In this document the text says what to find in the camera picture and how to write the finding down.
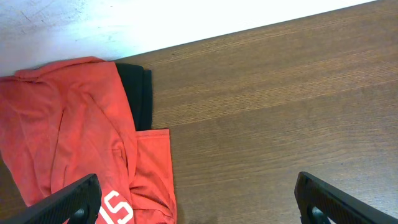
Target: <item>black fabric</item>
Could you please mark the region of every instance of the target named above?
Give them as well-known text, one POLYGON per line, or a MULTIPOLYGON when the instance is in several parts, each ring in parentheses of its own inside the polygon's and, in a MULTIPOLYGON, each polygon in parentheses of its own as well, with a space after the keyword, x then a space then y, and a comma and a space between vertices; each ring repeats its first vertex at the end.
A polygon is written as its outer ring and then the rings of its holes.
POLYGON ((152 126, 152 72, 141 66, 116 63, 136 131, 150 130, 152 126))

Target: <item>white digit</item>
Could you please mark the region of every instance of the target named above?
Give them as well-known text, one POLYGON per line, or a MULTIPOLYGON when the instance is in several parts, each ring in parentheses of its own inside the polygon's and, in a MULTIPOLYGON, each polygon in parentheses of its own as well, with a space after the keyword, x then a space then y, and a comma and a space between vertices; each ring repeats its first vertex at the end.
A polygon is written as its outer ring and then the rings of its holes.
MULTIPOLYGON (((112 205, 109 203, 109 200, 111 200, 111 198, 115 196, 119 196, 119 193, 114 190, 107 194, 107 196, 104 197, 105 205, 112 213, 117 213, 122 208, 126 209, 128 215, 126 215, 123 219, 118 220, 118 224, 126 224, 133 217, 134 212, 127 202, 119 202, 115 207, 112 207, 112 205)), ((102 207, 99 208, 99 213, 102 215, 107 224, 114 224, 111 217, 109 217, 109 215, 102 207)))

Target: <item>brown wood surface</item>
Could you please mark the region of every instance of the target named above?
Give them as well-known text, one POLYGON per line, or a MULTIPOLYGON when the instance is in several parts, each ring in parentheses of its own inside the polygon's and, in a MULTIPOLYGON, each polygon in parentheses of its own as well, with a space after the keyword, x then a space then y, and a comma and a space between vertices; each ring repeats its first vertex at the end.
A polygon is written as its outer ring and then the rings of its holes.
MULTIPOLYGON (((398 2, 119 62, 152 69, 178 222, 300 223, 301 170, 398 218, 398 2)), ((0 164, 0 217, 23 202, 0 164)))

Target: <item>red cloth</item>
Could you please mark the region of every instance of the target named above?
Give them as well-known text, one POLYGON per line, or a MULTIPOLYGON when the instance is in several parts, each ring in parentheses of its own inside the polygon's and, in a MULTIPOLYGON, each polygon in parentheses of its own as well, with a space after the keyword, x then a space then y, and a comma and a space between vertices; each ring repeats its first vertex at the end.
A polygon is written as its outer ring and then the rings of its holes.
POLYGON ((26 205, 95 173, 96 223, 176 223, 169 130, 135 132, 113 62, 79 58, 1 78, 0 113, 0 152, 26 205))

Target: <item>white wall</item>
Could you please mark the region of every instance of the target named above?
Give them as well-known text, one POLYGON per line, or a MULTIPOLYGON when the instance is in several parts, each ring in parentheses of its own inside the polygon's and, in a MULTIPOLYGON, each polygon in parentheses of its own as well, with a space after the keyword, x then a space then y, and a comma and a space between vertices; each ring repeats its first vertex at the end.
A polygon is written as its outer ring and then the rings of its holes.
POLYGON ((0 76, 54 60, 106 60, 372 0, 0 0, 0 76))

